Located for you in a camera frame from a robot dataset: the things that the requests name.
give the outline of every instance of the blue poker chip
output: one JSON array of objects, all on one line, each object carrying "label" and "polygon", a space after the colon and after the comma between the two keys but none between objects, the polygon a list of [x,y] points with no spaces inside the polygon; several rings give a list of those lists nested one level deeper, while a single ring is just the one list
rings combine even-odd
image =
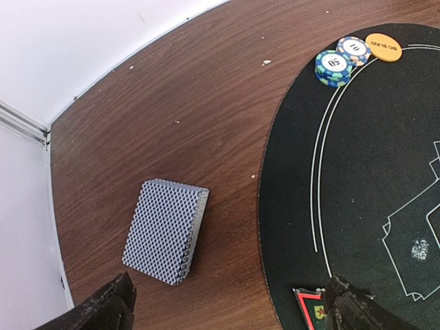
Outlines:
[{"label": "blue poker chip", "polygon": [[347,55],[335,50],[326,50],[317,55],[315,68],[319,74],[326,77],[346,79],[350,77],[353,66]]},{"label": "blue poker chip", "polygon": [[315,69],[315,75],[316,78],[324,85],[328,86],[328,87],[333,87],[333,88],[338,88],[338,87],[342,87],[345,86],[346,84],[348,84],[348,82],[350,81],[350,77],[348,78],[343,78],[343,79],[339,79],[339,80],[330,80],[328,78],[325,78],[322,74],[320,74],[316,69]]},{"label": "blue poker chip", "polygon": [[371,55],[371,48],[356,36],[345,36],[338,41],[336,50],[346,55],[353,62],[366,63]]}]

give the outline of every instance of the wood grain surface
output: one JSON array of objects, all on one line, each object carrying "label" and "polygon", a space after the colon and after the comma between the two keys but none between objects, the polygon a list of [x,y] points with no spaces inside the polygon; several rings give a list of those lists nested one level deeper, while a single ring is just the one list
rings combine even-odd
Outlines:
[{"label": "wood grain surface", "polygon": [[[135,329],[279,329],[257,210],[272,119],[323,47],[390,22],[439,27],[440,4],[233,0],[77,99],[52,125],[56,220],[74,300],[128,270],[138,291]],[[121,262],[141,184],[155,177],[210,189],[190,275],[175,287]]]}]

